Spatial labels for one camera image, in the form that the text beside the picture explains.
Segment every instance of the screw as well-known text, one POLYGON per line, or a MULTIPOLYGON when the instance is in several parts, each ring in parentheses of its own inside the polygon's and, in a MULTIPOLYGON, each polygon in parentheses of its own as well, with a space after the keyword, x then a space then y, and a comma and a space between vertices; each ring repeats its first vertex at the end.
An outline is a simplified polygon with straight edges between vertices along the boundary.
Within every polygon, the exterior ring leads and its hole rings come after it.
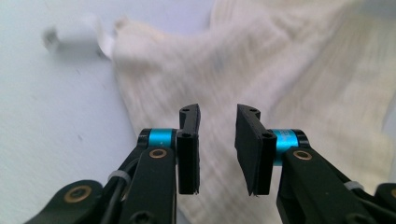
POLYGON ((78 203, 88 198, 92 192, 92 189, 88 185, 77 186, 70 189, 64 195, 64 201, 67 203, 78 203))
POLYGON ((151 150, 149 155, 153 159, 160 159, 160 158, 163 158, 166 156, 166 151, 161 148, 158 148, 158 149, 151 150))
POLYGON ((301 150, 294 151, 293 155, 303 161, 310 161, 312 159, 311 154, 301 150))

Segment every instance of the small white object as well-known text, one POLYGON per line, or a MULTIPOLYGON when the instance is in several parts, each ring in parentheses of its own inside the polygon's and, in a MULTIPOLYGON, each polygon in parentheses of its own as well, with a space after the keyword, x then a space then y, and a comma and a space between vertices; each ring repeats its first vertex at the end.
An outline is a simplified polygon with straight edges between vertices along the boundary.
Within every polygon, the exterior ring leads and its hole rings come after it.
MULTIPOLYGON (((92 13, 85 14, 79 21, 73 21, 78 25, 83 23, 86 26, 91 27, 96 33, 96 39, 100 50, 108 59, 111 59, 113 53, 114 38, 108 34, 103 28, 101 20, 92 13)), ((68 29, 69 27, 62 27, 61 30, 68 29)), ((58 30, 56 26, 52 26, 46 29, 42 35, 44 46, 49 52, 54 52, 60 45, 61 41, 58 37, 58 30)))
POLYGON ((346 182, 344 185, 345 185, 346 188, 349 189, 349 190, 353 190, 353 189, 364 189, 364 186, 361 185, 358 181, 352 181, 352 180, 351 180, 351 181, 349 181, 349 182, 346 182))
POLYGON ((121 177, 122 179, 124 179, 127 186, 129 186, 129 184, 131 184, 131 177, 125 171, 122 171, 122 170, 113 171, 113 173, 111 173, 111 175, 108 177, 108 180, 110 180, 111 177, 113 177, 113 176, 118 176, 118 177, 121 177))

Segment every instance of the white cloth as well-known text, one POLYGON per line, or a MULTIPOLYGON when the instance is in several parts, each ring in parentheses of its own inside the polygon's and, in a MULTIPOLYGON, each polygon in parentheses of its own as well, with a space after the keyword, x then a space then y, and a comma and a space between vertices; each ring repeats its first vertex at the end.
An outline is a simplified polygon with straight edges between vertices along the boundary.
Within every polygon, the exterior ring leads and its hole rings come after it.
POLYGON ((270 196, 248 197, 233 147, 237 104, 260 109, 267 128, 302 129, 370 193, 387 181, 396 15, 378 13, 395 5, 382 3, 218 0, 210 29, 195 36, 116 24, 111 59, 136 133, 176 128, 182 106, 201 107, 200 194, 178 196, 191 223, 280 222, 280 169, 270 196))

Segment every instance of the cloth fold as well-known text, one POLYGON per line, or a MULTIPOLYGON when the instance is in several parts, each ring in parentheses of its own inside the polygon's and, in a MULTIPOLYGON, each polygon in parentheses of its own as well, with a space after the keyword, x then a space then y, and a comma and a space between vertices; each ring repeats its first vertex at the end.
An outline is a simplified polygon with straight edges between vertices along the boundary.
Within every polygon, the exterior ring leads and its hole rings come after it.
POLYGON ((198 103, 201 188, 179 196, 191 223, 279 223, 271 195, 248 197, 233 148, 236 105, 267 128, 298 128, 312 147, 373 192, 389 176, 383 118, 396 87, 395 18, 362 1, 219 0, 210 29, 164 34, 120 20, 113 63, 134 130, 176 127, 198 103))

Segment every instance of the cable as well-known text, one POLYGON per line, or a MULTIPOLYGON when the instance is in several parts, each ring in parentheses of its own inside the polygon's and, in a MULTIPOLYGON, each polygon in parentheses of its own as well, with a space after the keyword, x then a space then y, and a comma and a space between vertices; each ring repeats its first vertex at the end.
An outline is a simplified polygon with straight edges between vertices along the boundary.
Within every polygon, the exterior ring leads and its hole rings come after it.
MULTIPOLYGON (((134 159, 125 167, 125 172, 130 175, 131 179, 134 179, 134 172, 136 171, 138 162, 139 162, 139 159, 134 159)), ((113 220, 114 216, 120 210, 119 209, 120 208, 120 199, 121 199, 122 193, 124 192, 125 188, 128 188, 127 181, 123 177, 118 177, 116 175, 113 175, 110 178, 118 179, 117 186, 114 189, 113 195, 110 198, 107 209, 105 211, 105 214, 102 217, 100 224, 114 223, 114 220, 113 220)))
POLYGON ((386 223, 396 223, 396 214, 394 212, 361 198, 358 198, 358 200, 373 216, 375 216, 375 219, 386 221, 386 223))

